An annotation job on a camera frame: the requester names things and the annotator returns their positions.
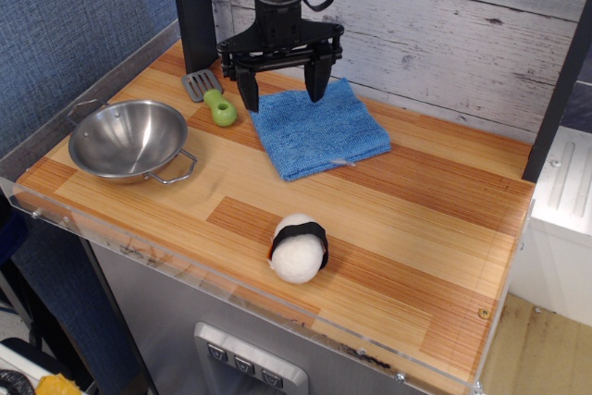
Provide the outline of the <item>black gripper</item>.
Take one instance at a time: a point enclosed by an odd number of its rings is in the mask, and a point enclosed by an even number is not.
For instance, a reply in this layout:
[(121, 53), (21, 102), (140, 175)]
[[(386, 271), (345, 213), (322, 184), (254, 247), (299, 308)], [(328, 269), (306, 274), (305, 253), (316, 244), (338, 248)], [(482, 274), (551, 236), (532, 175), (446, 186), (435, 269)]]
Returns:
[[(217, 45), (223, 75), (236, 80), (246, 109), (259, 112), (256, 72), (304, 65), (306, 91), (312, 102), (321, 100), (334, 61), (341, 58), (342, 25), (302, 16), (302, 1), (255, 2), (253, 24)], [(322, 54), (330, 55), (320, 58)]]

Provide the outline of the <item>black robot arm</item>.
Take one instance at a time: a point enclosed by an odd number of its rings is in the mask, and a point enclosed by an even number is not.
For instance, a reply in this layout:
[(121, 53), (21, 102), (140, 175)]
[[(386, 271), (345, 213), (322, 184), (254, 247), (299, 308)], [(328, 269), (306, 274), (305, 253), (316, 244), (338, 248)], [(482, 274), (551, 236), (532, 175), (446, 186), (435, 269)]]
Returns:
[(320, 12), (334, 0), (254, 0), (253, 24), (217, 45), (223, 75), (237, 83), (245, 107), (259, 111), (256, 75), (282, 68), (304, 67), (312, 102), (325, 95), (332, 67), (342, 58), (342, 25), (304, 19), (302, 6)]

